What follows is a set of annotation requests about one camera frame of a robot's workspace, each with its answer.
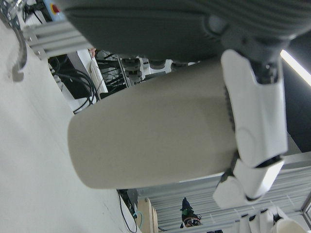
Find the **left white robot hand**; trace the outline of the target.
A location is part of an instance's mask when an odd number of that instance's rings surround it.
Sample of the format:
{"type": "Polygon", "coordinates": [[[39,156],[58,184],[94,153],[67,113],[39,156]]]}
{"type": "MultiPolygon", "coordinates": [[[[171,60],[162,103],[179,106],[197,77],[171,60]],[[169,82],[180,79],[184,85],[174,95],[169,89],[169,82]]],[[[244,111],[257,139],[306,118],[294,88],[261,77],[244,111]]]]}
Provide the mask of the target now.
{"type": "Polygon", "coordinates": [[[76,114],[72,164],[94,189],[222,173],[222,209],[252,205],[288,150],[281,51],[311,30],[308,0],[69,0],[68,21],[123,59],[180,62],[76,114]]]}

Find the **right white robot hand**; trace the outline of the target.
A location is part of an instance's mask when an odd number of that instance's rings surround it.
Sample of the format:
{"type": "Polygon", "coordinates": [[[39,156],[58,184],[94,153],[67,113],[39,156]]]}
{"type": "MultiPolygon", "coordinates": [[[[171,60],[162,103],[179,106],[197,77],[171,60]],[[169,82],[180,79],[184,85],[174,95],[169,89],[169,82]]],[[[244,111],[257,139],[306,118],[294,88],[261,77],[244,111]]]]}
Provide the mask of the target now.
{"type": "Polygon", "coordinates": [[[239,233],[271,233],[275,224],[288,216],[277,207],[264,208],[253,215],[243,215],[239,221],[239,233]]]}

